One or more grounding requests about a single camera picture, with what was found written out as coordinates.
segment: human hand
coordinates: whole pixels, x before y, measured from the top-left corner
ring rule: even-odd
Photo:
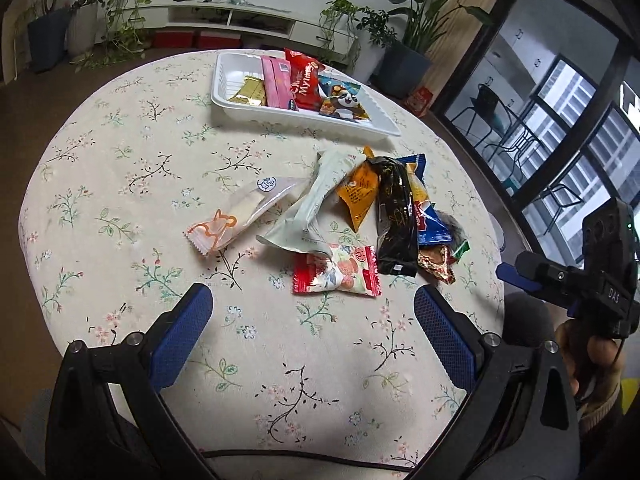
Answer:
[[[584,329],[583,323],[577,319],[570,319],[562,323],[556,329],[556,342],[560,347],[562,360],[564,360],[574,395],[580,389],[577,375],[580,367],[585,364],[583,361],[588,359],[588,365],[595,365],[596,383],[585,410],[585,413],[591,413],[607,402],[615,393],[620,384],[622,370],[625,367],[625,355],[624,352],[620,352],[616,359],[620,343],[596,335],[592,335],[587,340],[586,348],[584,348],[584,339],[580,342],[580,338],[576,337],[576,334]],[[577,348],[577,344],[581,344],[582,348]]]

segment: metal screw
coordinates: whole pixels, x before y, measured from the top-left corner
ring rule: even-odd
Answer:
[[[143,338],[144,335],[142,332],[134,332],[127,336],[126,341],[129,346],[138,346],[140,343],[142,343]]]
[[[76,339],[69,345],[69,350],[71,350],[71,353],[73,354],[77,354],[79,351],[81,351],[81,349],[82,349],[82,341],[78,339]]]
[[[498,346],[501,341],[500,336],[497,334],[494,334],[493,332],[487,332],[482,336],[482,339],[484,340],[485,344],[492,347]]]
[[[551,339],[545,341],[543,344],[545,346],[545,350],[547,352],[551,352],[552,354],[555,354],[560,349],[558,343],[556,343],[555,341],[551,341]]]

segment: camera lens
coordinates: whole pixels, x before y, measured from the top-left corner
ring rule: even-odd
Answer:
[[[595,238],[596,241],[598,241],[602,238],[603,234],[604,234],[604,224],[602,223],[602,220],[598,220],[596,222],[596,225],[594,225],[593,227],[593,237]]]

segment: floral tablecloth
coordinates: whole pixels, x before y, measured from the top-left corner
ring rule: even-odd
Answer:
[[[423,457],[465,395],[414,319],[414,293],[426,277],[381,276],[383,295],[375,299],[337,291],[294,296],[290,253],[255,240],[290,202],[208,259],[182,234],[260,175],[308,176],[319,150],[362,149],[311,129],[229,120],[209,98],[216,56],[173,56],[114,79],[68,118],[43,154],[18,228],[53,341],[60,352],[78,338],[89,346],[120,342],[148,329],[191,283],[205,283],[213,315],[174,386],[162,391],[198,448],[302,450],[399,466],[212,459],[224,478],[405,476],[402,468]],[[481,331],[501,333],[499,253],[476,189],[427,126],[374,95],[402,132],[373,143],[374,152],[425,153],[432,200],[469,236],[472,250],[455,266],[456,282],[440,290]],[[355,234],[335,196],[319,224],[328,242],[376,243],[375,212]],[[118,405],[125,413],[121,399]]]

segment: tablecloth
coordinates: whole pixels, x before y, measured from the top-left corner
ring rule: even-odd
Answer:
[[[328,147],[362,149],[311,128],[229,120],[209,98],[217,55],[181,54],[112,80],[45,150],[18,228],[53,341],[62,353],[77,338],[89,346],[120,342],[144,332],[191,283],[205,283],[214,313],[177,382],[162,392],[198,448],[304,450],[414,466],[465,395],[414,319],[414,293],[426,276],[381,276],[379,298],[293,295],[290,253],[255,239],[291,200],[209,258],[182,234],[242,184],[309,176]],[[376,155],[425,153],[431,199],[468,234],[471,251],[441,292],[481,331],[501,333],[500,256],[473,183],[425,124],[373,95],[402,133],[372,143]],[[375,245],[375,216],[354,233],[334,194],[318,218],[328,242]],[[292,458],[212,462],[224,478],[406,475]]]

